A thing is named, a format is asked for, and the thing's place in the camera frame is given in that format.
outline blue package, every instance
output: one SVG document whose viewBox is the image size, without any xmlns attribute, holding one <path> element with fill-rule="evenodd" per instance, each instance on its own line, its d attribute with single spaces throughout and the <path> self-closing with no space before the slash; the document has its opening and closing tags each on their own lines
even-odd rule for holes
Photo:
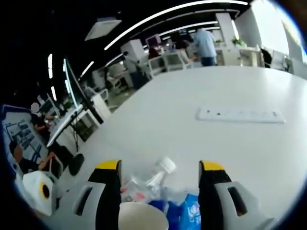
<svg viewBox="0 0 307 230">
<path fill-rule="evenodd" d="M 168 202 L 166 218 L 168 220 L 169 230 L 179 230 L 182 211 L 182 205 L 178 206 L 171 201 Z"/>
<path fill-rule="evenodd" d="M 188 194 L 182 206 L 179 230 L 200 230 L 201 212 L 196 195 Z"/>
<path fill-rule="evenodd" d="M 164 212 L 165 208 L 165 201 L 164 200 L 152 200 L 151 202 L 148 203 L 151 206 L 156 207 L 160 211 Z"/>
</svg>

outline man in blue shirt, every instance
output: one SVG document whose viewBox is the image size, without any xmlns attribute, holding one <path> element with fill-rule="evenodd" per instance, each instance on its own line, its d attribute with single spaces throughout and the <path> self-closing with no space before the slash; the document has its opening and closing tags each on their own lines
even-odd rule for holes
<svg viewBox="0 0 307 230">
<path fill-rule="evenodd" d="M 198 48 L 198 55 L 203 66 L 215 66 L 216 51 L 214 46 L 214 36 L 204 28 L 198 29 L 194 38 Z"/>
</svg>

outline potted plant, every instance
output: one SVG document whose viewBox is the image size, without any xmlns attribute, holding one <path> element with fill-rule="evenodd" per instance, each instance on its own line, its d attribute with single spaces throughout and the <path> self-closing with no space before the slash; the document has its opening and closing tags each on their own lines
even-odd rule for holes
<svg viewBox="0 0 307 230">
<path fill-rule="evenodd" d="M 236 39 L 236 38 L 234 38 L 234 39 L 232 39 L 231 41 L 232 41 L 232 43 L 233 43 L 235 46 L 244 46 L 244 45 L 245 45 L 245 43 L 244 43 L 241 39 Z"/>
<path fill-rule="evenodd" d="M 220 39 L 215 40 L 215 47 L 220 47 L 222 41 Z"/>
</svg>

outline power strip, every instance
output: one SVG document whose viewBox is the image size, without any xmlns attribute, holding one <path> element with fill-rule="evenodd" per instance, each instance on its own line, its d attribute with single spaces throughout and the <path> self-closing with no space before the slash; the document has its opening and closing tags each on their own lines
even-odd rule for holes
<svg viewBox="0 0 307 230">
<path fill-rule="evenodd" d="M 277 110 L 256 110 L 246 108 L 201 107 L 195 115 L 200 121 L 228 121 L 284 124 L 281 112 Z"/>
</svg>

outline paper cup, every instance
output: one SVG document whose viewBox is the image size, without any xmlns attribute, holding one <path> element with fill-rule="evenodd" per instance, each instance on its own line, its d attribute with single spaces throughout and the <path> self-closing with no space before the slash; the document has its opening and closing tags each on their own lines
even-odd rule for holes
<svg viewBox="0 0 307 230">
<path fill-rule="evenodd" d="M 166 216 L 157 208 L 143 203 L 120 204 L 119 230 L 168 230 Z"/>
</svg>

